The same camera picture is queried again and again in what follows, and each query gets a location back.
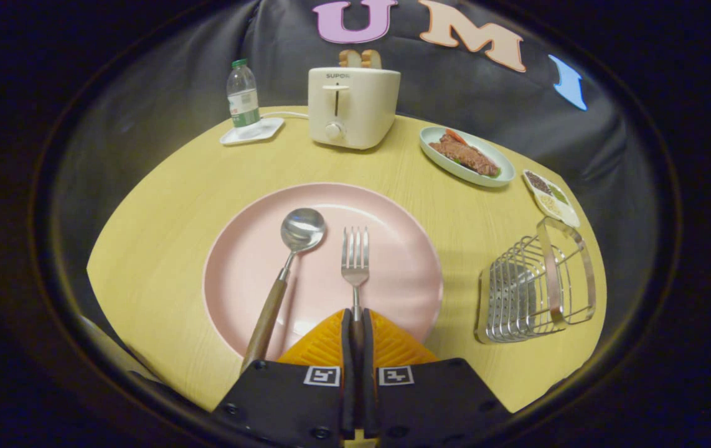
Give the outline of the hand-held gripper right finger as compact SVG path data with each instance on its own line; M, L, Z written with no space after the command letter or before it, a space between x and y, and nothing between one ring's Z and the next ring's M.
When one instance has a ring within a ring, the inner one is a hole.
M366 309L364 433L378 447L475 447L511 413L463 358L439 360L409 332Z

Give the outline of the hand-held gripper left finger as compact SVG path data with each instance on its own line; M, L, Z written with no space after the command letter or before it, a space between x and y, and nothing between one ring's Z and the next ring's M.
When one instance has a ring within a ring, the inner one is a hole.
M343 446L354 435L351 323L339 310L278 360L248 364L214 419L265 446Z

